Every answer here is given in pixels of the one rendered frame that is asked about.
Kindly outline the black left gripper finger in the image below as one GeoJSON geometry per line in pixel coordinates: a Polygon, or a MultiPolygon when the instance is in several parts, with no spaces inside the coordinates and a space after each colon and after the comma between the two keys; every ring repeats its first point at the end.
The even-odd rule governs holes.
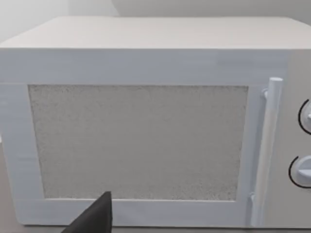
{"type": "Polygon", "coordinates": [[[104,192],[61,233],[112,233],[112,195],[104,192]]]}

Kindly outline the white microwave knob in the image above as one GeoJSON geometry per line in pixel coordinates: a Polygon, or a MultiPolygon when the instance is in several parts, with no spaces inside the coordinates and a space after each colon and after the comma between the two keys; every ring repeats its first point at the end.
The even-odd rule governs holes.
{"type": "Polygon", "coordinates": [[[292,184],[296,187],[311,190],[311,155],[302,158],[299,158],[299,156],[295,157],[289,165],[288,176],[292,184]],[[300,184],[292,175],[293,170],[296,178],[303,179],[309,185],[300,184]]]}
{"type": "Polygon", "coordinates": [[[307,99],[298,111],[298,124],[303,132],[311,135],[311,102],[307,99]]]}

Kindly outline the white microwave door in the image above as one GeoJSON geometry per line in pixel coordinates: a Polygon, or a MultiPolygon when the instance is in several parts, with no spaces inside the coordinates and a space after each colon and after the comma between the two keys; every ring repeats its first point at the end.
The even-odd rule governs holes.
{"type": "Polygon", "coordinates": [[[244,227],[265,90],[286,50],[0,49],[17,220],[70,224],[103,192],[117,227],[244,227]]]}

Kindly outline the pale microwave oven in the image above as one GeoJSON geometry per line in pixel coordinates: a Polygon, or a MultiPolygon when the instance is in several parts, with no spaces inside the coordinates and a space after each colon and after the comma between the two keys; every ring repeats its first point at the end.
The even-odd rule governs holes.
{"type": "MultiPolygon", "coordinates": [[[[298,124],[299,108],[305,100],[311,102],[311,26],[282,17],[59,17],[1,43],[1,48],[286,50],[259,228],[311,229],[311,190],[296,187],[288,176],[295,157],[311,155],[311,135],[298,124]]],[[[254,189],[245,227],[251,227],[254,189]]]]}

